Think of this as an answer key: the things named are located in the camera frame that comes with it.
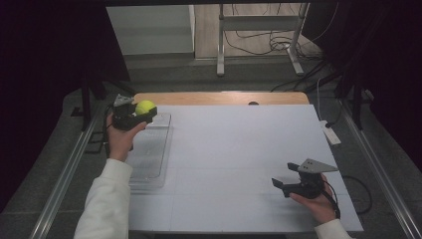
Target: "transparent plastic container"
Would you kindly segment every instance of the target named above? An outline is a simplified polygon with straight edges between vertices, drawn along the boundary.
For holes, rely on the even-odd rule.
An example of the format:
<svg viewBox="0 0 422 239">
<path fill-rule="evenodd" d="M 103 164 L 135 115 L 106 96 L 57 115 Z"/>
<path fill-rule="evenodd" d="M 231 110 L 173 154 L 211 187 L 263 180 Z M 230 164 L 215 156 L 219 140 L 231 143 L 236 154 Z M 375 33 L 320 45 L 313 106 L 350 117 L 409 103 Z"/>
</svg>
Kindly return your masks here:
<svg viewBox="0 0 422 239">
<path fill-rule="evenodd" d="M 171 114 L 158 114 L 135 137 L 126 160 L 133 167 L 129 181 L 132 193 L 164 185 L 171 137 Z"/>
</svg>

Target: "wall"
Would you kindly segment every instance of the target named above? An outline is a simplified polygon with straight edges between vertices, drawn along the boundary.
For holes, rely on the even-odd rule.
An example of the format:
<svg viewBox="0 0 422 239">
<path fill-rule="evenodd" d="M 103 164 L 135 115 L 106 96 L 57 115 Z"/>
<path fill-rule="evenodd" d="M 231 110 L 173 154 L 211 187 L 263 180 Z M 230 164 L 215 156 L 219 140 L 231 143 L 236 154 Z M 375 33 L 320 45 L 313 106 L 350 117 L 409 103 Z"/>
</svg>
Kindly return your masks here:
<svg viewBox="0 0 422 239">
<path fill-rule="evenodd" d="M 192 53 L 189 6 L 107 7 L 124 55 Z"/>
</svg>

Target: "hand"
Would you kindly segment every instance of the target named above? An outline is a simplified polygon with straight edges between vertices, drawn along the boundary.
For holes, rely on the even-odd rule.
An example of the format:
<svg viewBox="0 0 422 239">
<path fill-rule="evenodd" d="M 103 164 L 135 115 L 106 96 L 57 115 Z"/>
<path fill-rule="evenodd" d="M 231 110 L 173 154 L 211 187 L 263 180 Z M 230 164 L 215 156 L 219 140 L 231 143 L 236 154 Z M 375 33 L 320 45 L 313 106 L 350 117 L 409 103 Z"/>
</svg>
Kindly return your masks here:
<svg viewBox="0 0 422 239">
<path fill-rule="evenodd" d="M 145 129 L 146 122 L 142 122 L 129 131 L 117 129 L 112 126 L 112 114 L 106 118 L 109 145 L 109 157 L 122 162 L 126 161 L 127 154 L 133 145 L 133 138 L 138 132 Z"/>
<path fill-rule="evenodd" d="M 326 181 L 326 177 L 323 174 L 321 176 L 322 179 Z M 331 189 L 329 189 L 329 186 L 326 183 L 324 183 L 324 185 L 324 190 L 330 196 L 332 196 L 332 192 Z M 321 224 L 335 219 L 335 212 L 334 209 L 332 209 L 331 203 L 322 194 L 314 199 L 307 199 L 295 193 L 291 193 L 290 197 L 303 206 L 307 207 L 311 211 L 314 219 Z"/>
</svg>

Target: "metal stand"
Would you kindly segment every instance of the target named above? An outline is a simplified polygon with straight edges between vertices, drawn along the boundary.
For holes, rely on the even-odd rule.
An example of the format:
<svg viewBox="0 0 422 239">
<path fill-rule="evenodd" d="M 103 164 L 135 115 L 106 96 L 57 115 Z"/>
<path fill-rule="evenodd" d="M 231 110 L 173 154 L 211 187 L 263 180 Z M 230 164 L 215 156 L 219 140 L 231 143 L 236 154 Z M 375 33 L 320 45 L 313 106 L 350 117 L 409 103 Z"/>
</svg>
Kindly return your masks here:
<svg viewBox="0 0 422 239">
<path fill-rule="evenodd" d="M 224 76 L 224 31 L 295 31 L 287 50 L 298 76 L 304 70 L 298 61 L 296 44 L 305 21 L 309 3 L 304 3 L 298 16 L 224 16 L 223 4 L 220 4 L 219 38 L 217 55 L 217 76 Z"/>
</svg>

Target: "white table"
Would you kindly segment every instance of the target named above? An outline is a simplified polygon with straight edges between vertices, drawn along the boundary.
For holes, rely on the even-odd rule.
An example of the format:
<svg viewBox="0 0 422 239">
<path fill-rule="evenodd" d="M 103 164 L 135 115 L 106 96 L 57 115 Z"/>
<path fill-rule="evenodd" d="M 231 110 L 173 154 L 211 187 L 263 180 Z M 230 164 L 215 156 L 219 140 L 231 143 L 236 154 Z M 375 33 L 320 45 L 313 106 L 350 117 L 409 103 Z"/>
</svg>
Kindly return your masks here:
<svg viewBox="0 0 422 239">
<path fill-rule="evenodd" d="M 166 181 L 162 188 L 131 195 L 130 230 L 314 231 L 311 214 L 271 180 L 299 182 L 288 162 L 312 158 L 336 166 L 314 106 L 158 106 L 158 111 L 172 115 Z M 325 175 L 336 191 L 345 229 L 362 231 L 340 173 Z"/>
</svg>

